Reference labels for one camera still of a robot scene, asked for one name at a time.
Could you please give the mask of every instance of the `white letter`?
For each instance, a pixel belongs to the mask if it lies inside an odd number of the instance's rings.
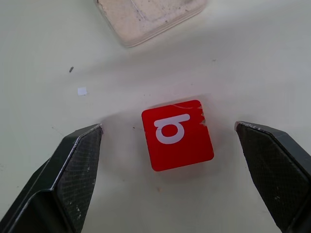
[[[156,129],[156,138],[159,140],[159,142],[163,144],[174,144],[176,142],[179,142],[185,135],[184,127],[180,124],[180,122],[187,121],[190,119],[189,114],[183,114],[179,116],[173,116],[161,120],[155,121]],[[166,137],[162,133],[163,127],[167,125],[174,125],[177,127],[177,133],[173,136]]]

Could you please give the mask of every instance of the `small white paper scrap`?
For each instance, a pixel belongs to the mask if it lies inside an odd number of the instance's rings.
[[[85,96],[87,94],[86,87],[79,87],[78,88],[78,96]]]

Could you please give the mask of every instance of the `red cube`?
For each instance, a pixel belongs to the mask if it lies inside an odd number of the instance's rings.
[[[153,170],[196,164],[214,157],[200,101],[148,109],[141,116]]]

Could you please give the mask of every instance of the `white tabletop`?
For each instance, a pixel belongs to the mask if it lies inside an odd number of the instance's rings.
[[[83,232],[279,232],[234,123],[287,131],[311,152],[310,9],[310,0],[211,0],[126,49],[93,0],[2,0],[0,217],[65,135],[102,123]],[[190,99],[203,104],[215,157],[155,173],[141,112]]]

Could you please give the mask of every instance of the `red block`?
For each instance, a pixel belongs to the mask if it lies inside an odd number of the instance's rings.
[[[151,166],[155,171],[196,164],[214,157],[200,101],[148,109],[141,116]]]

